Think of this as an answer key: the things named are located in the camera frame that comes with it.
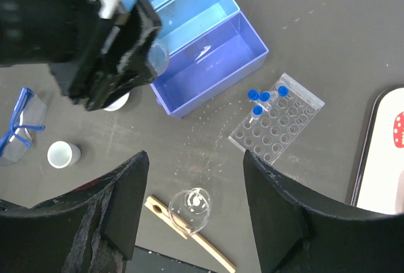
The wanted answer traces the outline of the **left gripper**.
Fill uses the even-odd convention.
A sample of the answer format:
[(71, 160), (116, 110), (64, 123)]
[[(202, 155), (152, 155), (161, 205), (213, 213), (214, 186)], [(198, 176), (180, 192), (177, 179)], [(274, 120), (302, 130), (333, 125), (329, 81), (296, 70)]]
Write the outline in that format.
[(72, 58), (49, 64), (62, 96), (96, 111), (133, 88), (152, 83), (157, 72), (148, 53), (161, 27), (149, 0), (136, 0), (128, 17), (79, 20)]

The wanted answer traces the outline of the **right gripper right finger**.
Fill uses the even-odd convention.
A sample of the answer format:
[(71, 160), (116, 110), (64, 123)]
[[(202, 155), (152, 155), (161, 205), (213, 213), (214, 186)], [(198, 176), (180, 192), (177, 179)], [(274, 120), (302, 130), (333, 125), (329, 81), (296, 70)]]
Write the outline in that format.
[(262, 272), (402, 272), (403, 216), (324, 196), (246, 151), (244, 181)]

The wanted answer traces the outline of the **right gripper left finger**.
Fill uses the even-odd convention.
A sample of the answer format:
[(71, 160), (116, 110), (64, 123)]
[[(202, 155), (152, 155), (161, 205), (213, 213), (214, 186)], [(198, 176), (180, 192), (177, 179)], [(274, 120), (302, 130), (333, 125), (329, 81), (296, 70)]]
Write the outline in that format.
[(124, 272), (149, 170), (141, 151), (31, 208), (1, 201), (1, 272)]

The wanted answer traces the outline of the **small glass flask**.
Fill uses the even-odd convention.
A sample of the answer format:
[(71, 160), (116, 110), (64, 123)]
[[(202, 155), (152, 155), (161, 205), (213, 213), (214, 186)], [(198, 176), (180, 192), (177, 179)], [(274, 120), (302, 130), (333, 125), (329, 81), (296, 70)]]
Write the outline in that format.
[(164, 41), (156, 39), (148, 53), (148, 61), (154, 68), (157, 76), (162, 75), (169, 66), (170, 55), (167, 45)]

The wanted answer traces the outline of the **blue plastic bin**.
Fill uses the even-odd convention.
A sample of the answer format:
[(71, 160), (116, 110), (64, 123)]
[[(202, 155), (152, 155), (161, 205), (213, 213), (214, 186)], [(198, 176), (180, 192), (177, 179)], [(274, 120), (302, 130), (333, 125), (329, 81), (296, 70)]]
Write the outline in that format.
[[(135, 0), (121, 0), (131, 8)], [(167, 115), (183, 118), (259, 69), (268, 48), (235, 0), (150, 0), (169, 65), (151, 85)]]

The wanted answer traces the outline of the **clear test tube rack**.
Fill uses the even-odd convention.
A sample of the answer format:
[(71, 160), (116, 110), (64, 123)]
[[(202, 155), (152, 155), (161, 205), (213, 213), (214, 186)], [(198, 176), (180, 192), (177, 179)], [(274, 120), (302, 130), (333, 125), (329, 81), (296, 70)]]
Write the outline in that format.
[[(286, 97), (278, 95), (277, 89), (281, 85), (289, 90)], [(272, 165), (325, 102), (286, 73), (264, 91), (271, 94), (271, 110), (266, 111), (259, 100), (251, 100), (254, 102), (252, 110), (228, 139), (241, 151), (249, 150)]]

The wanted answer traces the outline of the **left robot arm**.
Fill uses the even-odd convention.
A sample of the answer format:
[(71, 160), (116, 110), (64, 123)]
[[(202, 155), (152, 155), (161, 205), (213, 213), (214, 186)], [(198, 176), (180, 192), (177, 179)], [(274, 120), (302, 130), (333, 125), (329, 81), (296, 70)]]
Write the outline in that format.
[(95, 111), (157, 79), (161, 27), (149, 0), (1, 0), (1, 65), (47, 64), (63, 96)]

